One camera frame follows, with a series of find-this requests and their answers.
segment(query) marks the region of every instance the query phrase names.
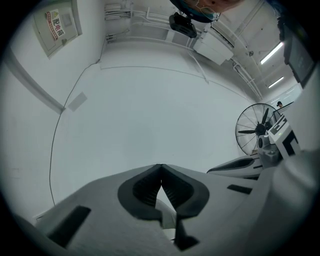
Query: ceiling pipe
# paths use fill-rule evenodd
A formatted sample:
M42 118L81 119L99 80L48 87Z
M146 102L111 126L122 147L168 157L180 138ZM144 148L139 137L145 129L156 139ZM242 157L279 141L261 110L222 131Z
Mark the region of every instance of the ceiling pipe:
M134 25L142 25L142 26L154 27L154 28L159 28L159 29L164 29L164 30L176 32L176 31L172 30L169 26L166 26L166 25L145 23L145 22L135 22L135 23L131 24L131 26L134 26Z
M158 21L158 22L167 22L167 20L163 20L163 19L159 19L159 18L152 18L149 16L150 14L150 7L148 7L147 11L146 11L146 19L147 20L153 20L153 21Z
M241 45L243 46L243 48L244 48L246 51L248 51L248 47L242 42L242 40L240 40L239 36L237 36L237 34L236 34L235 32L233 32L233 31L232 31L226 24L224 24L220 19L218 19L217 22L220 23L221 25L223 25L227 30L229 30L229 31L235 36L235 38L241 43ZM259 74L260 74L263 82L266 84L266 81L265 81L265 79L264 79L264 76L262 75L262 73L261 73L261 71L260 71L260 68L259 68L258 64L256 63L254 57L251 56L251 59L252 59L252 61L254 62L257 70L259 71Z
M205 73L204 69L202 68L202 66L200 65L200 63L197 61L196 57L190 51L187 51L187 52L194 59L194 61L197 63L197 65L199 66L199 68L201 70L201 73L203 75L204 80L206 81L207 84L209 84L209 80L206 76L206 73Z
M142 15L134 15L134 17L142 18L142 19L144 19L144 20L146 20L147 22L150 22L150 23L157 23L157 24L159 24L159 22L163 22L163 23L167 23L167 24L169 25L169 21L163 20L163 19L159 19L159 18L144 17L144 16L142 16Z
M174 45L174 46L178 46L178 47L181 47L181 48L184 48L184 49L187 49L187 50L191 50L191 51L195 51L191 48L188 48L182 44L178 44L178 43L175 43L175 42L170 42L170 41L165 41L163 39L156 39L156 38L152 38L152 37L145 37L145 36L121 36L121 37L118 37L118 38L111 38L108 40L109 41L114 41L114 40L121 40L121 39L145 39L145 40L151 40L151 41L158 41L158 42L162 42L164 44L170 44L170 45Z
M246 84L250 87L250 89L254 92L254 94L259 98L259 100L262 100L262 94L259 91L256 83L254 82L254 79L249 75L249 73L242 67L242 65L236 61L235 59L231 59L235 65L233 65L233 70L236 71L241 78L246 82Z
M159 17L159 18L164 18L164 19L168 19L168 16L166 15L162 15L162 14L157 14L157 13L150 13L150 15L155 16L155 17Z
M240 25L235 33L237 33L238 31L238 36L241 36L241 34L243 33L243 31L245 31L245 29L247 28L247 26L249 25L249 23L254 19L254 17L257 15L258 11L260 11L260 9L262 8L262 6L264 6L265 1L263 0L259 0L259 2L254 6L254 8L250 11L250 13L248 14L248 16L244 19L244 21L242 22L243 27L241 27L242 25Z

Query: fan guard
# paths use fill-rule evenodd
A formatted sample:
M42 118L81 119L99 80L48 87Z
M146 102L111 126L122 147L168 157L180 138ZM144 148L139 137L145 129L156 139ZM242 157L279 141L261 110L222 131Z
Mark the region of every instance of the fan guard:
M268 104L257 103L247 107L235 126L235 138L242 151L247 155L256 153L258 137L267 134L279 118L279 112Z

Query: white wall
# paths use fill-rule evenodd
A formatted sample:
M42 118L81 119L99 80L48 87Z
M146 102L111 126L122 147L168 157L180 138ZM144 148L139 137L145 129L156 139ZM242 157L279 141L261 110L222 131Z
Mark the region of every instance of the white wall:
M269 88L269 93L263 95L263 99L260 101L261 103L267 103L272 100L275 100L279 95L288 91L290 88L300 85L294 76L290 76L288 78L284 78L283 82L279 82L279 84L275 84L273 87Z
M53 207L49 189L51 143L59 115L0 69L0 182L11 210L33 217Z
M101 55L105 37L104 1L77 0L82 35L51 59L29 17L11 42L23 68L64 105L83 70ZM3 64L0 70L0 178L13 212L31 223L53 206L49 187L52 139L59 115L33 96Z
M141 166L168 163L206 172L239 157L235 125L251 105L238 87L241 79L235 85L212 69L207 84L197 69L175 46L109 44L67 105L81 92L87 100L61 116L51 170L55 200Z
M103 0L77 0L82 35L66 44L51 59L43 51L30 16L17 31L11 48L31 77L64 105L82 71L101 55L105 38Z

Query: ceiling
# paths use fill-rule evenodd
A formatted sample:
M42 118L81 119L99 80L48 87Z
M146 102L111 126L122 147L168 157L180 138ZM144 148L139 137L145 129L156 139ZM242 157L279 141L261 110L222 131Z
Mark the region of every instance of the ceiling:
M169 0L105 0L106 4L120 4L122 10L135 10L163 15L155 23L148 23L141 13L133 12L130 17L123 17L106 21L106 30L109 35L122 34L131 37L148 37L158 40L168 40L168 16L176 11L176 7ZM205 25L193 21L201 32ZM221 14L218 22L212 23L214 28L222 30L234 43L233 54L246 71L253 78L262 97L271 90L276 90L293 76L289 66L284 64L284 47L274 54L263 65L260 61L279 44L279 30L274 10L263 0L245 0L239 6ZM171 41L185 46L188 38L175 33ZM277 86L269 89L268 86L279 78L284 79Z

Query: fluorescent tube light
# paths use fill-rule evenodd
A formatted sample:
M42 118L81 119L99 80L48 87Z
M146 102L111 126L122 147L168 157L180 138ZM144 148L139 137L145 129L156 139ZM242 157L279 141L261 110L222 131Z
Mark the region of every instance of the fluorescent tube light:
M291 93L292 91L294 91L295 89L292 89L291 91L288 91L286 94L289 94L289 93Z
M275 84L279 83L282 79L284 79L284 77L281 77L279 80L275 81L273 84L271 84L269 86L269 88L271 88L272 86L274 86Z
M279 43L267 56L265 56L263 60L261 60L261 65L269 60L271 56L274 55L283 45L283 42Z
M271 103L274 103L274 102L276 102L277 100L279 100L280 98L277 98L277 99L275 99L274 101L271 101Z

